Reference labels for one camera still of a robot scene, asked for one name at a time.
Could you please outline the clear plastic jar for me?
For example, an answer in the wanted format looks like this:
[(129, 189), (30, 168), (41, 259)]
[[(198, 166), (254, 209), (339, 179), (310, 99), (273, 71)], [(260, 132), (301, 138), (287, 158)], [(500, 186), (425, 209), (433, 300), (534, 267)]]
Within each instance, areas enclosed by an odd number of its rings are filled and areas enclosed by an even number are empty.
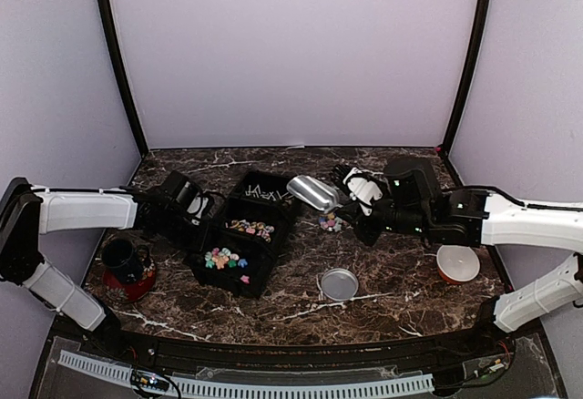
[(320, 228), (326, 232), (340, 232), (348, 227), (337, 211), (321, 214), (318, 218)]

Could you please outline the silver metal scoop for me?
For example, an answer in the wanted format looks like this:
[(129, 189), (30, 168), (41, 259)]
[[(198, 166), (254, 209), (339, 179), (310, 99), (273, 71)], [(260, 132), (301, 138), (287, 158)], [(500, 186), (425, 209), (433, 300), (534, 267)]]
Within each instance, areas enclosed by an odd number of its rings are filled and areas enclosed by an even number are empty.
[(299, 175), (292, 178), (287, 183), (286, 189), (293, 197), (323, 213), (340, 206), (337, 191), (311, 176)]

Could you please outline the black bin with flower candies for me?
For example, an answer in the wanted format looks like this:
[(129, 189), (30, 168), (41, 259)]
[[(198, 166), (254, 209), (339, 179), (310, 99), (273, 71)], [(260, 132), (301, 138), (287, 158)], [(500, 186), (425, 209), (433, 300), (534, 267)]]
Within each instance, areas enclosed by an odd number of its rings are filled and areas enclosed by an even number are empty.
[(257, 237), (210, 229), (187, 253), (184, 263), (200, 285), (259, 299), (276, 260), (277, 255)]

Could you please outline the black bin with small candies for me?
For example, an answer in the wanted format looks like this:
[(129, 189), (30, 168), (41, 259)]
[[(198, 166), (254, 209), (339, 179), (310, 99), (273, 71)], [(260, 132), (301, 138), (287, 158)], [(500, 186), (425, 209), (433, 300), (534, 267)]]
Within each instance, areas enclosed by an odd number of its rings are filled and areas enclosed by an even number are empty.
[(230, 235), (256, 241), (278, 254), (292, 229), (293, 219), (274, 203), (227, 199), (213, 222)]

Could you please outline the black bin with lollipops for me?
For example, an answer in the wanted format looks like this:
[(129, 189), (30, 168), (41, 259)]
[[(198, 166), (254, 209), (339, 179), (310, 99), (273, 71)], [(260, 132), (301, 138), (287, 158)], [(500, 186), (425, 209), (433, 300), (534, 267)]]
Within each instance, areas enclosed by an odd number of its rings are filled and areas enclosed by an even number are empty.
[(302, 203), (287, 190), (291, 180), (291, 176), (250, 169), (232, 188), (229, 197), (269, 204), (295, 218), (301, 213)]

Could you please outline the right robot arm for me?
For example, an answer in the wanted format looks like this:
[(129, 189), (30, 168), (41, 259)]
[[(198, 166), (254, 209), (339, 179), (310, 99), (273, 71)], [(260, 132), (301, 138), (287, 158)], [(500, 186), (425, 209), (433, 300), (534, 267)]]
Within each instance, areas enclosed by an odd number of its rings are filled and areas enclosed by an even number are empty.
[(417, 236), (459, 247), (524, 245), (569, 251), (554, 270), (480, 308), (480, 324), (465, 337), (465, 349), (483, 357), (524, 324), (582, 298), (582, 208), (513, 199), (485, 187), (423, 192), (401, 181), (380, 186), (351, 179), (341, 188), (343, 208), (357, 237), (373, 244), (381, 232)]

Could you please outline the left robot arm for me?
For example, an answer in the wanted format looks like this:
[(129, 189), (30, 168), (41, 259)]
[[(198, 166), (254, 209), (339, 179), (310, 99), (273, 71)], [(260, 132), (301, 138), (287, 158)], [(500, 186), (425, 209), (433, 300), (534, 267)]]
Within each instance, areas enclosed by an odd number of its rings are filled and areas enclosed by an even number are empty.
[(187, 249), (213, 206), (212, 192), (178, 172), (147, 190), (51, 188), (16, 177), (1, 196), (1, 279), (93, 333), (93, 344), (109, 359), (122, 358), (128, 337), (108, 324), (114, 315), (47, 258), (41, 238), (61, 232), (143, 230)]

